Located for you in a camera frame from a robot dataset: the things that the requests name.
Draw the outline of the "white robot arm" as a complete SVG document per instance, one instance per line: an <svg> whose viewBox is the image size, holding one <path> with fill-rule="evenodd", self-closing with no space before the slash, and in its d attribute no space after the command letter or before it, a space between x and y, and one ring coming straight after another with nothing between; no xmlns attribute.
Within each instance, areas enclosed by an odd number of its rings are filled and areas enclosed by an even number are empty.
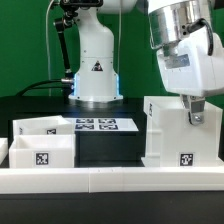
<svg viewBox="0 0 224 224"><path fill-rule="evenodd" d="M224 0L58 0L63 17L55 22L60 37L76 25L80 38L80 67L75 73L65 60L72 80L69 99L87 104L120 100L114 68L114 36L98 15L128 13L142 6L147 14L123 29L126 62L143 57L139 47L156 51L165 89L182 97L193 125L204 122L205 98L224 93L224 47L213 31L211 11Z"/></svg>

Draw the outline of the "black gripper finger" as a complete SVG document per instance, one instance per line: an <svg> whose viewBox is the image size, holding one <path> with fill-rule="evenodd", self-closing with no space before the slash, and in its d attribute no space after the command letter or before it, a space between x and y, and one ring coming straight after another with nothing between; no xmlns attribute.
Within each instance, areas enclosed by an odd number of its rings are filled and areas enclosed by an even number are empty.
<svg viewBox="0 0 224 224"><path fill-rule="evenodd" d="M182 95L181 101L188 111L189 123L194 126L203 124L205 99L203 97Z"/></svg>

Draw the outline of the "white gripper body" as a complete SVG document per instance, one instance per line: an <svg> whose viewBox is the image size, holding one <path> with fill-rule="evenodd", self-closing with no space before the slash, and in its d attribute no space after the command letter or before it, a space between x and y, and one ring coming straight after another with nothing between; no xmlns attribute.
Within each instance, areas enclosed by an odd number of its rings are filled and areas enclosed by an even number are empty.
<svg viewBox="0 0 224 224"><path fill-rule="evenodd" d="M198 97L224 93L224 47L214 33L214 50L209 56L205 31L196 31L177 45L175 56L157 51L157 61L167 92Z"/></svg>

